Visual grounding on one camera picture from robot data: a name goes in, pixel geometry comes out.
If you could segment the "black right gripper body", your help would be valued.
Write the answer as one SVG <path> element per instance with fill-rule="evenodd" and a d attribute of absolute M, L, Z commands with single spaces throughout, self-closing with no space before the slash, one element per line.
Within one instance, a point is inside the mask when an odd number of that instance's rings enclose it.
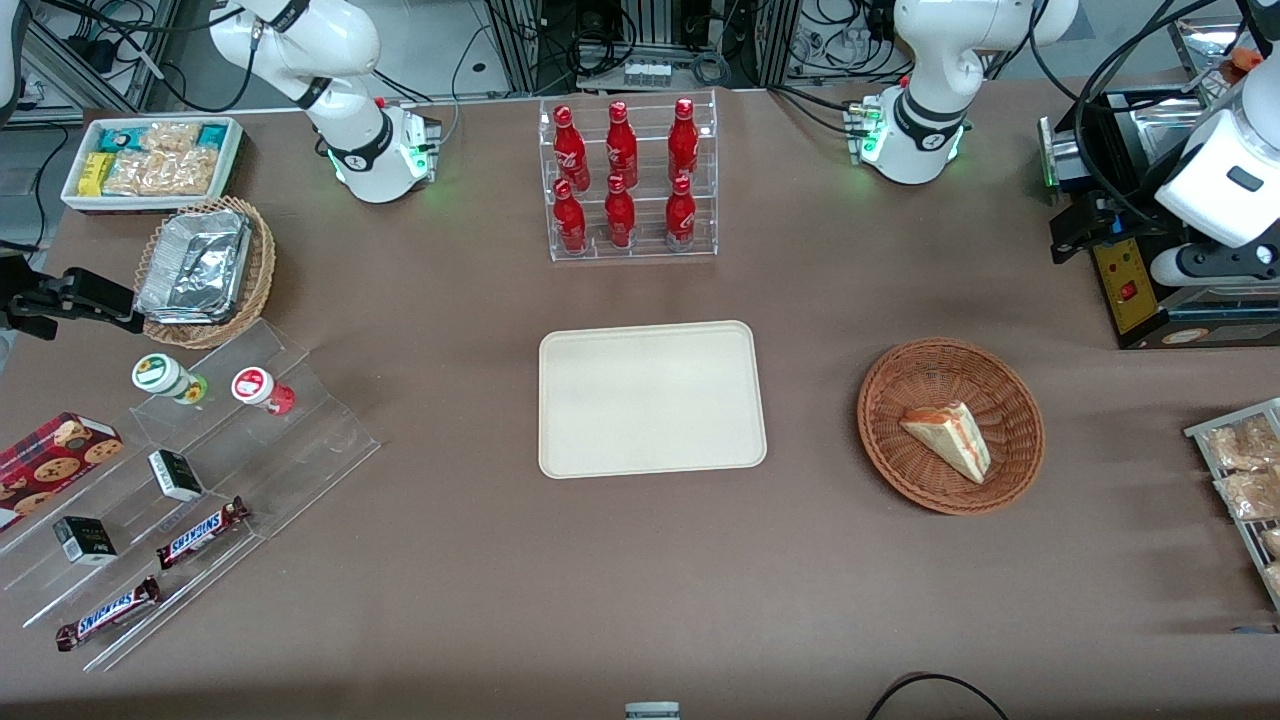
<path fill-rule="evenodd" d="M 58 322 L 51 319 L 50 313 L 61 309 L 60 283 L 52 275 L 33 270 L 22 255 L 3 255 L 3 329 L 45 341 L 55 340 Z"/>

